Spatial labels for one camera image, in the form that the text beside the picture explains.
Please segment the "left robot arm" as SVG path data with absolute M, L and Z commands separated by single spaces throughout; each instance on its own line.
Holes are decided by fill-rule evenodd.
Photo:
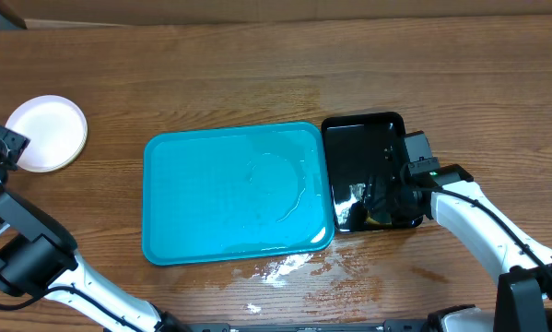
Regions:
M 41 299 L 74 308 L 107 331 L 186 331 L 188 326 L 137 299 L 95 271 L 75 238 L 57 220 L 6 189 L 29 139 L 0 125 L 0 291 L 28 296 L 16 311 Z

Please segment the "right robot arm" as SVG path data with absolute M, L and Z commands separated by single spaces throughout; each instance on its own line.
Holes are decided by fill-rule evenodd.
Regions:
M 423 331 L 552 331 L 552 249 L 516 226 L 457 164 L 407 163 L 360 188 L 371 214 L 427 216 L 455 236 L 497 285 L 495 308 L 463 304 L 431 313 Z

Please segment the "green yellow sponge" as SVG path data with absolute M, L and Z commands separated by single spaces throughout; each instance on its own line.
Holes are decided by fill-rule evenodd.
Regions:
M 371 227 L 390 227 L 392 225 L 392 218 L 387 213 L 368 214 L 365 219 L 365 223 Z

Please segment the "white plate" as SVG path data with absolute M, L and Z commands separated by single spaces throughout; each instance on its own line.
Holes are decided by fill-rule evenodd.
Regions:
M 30 139 L 18 161 L 18 167 L 28 172 L 45 172 L 64 162 L 88 139 L 85 114 L 74 102 L 56 95 L 24 102 L 11 113 L 6 128 Z
M 77 150 L 74 152 L 74 154 L 67 160 L 65 160 L 64 162 L 52 167 L 52 168 L 49 168 L 47 169 L 45 172 L 57 172 L 59 170 L 62 170 L 64 169 L 65 167 L 69 166 L 71 163 L 73 163 L 80 155 L 81 153 L 83 152 L 86 144 L 88 143 L 88 140 L 87 139 L 84 139 L 83 142 L 81 143 L 81 145 L 77 148 Z

